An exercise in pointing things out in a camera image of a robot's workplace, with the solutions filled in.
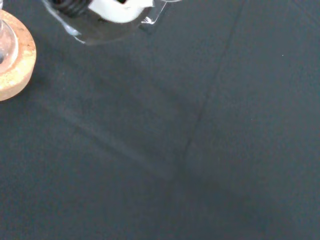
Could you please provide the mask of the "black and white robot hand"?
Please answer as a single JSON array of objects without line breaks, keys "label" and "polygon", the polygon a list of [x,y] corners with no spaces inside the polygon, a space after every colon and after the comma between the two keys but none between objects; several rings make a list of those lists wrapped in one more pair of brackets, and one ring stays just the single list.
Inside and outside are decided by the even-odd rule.
[{"label": "black and white robot hand", "polygon": [[70,18],[91,11],[104,20],[120,24],[137,19],[145,9],[154,6],[153,0],[50,0],[48,3]]}]

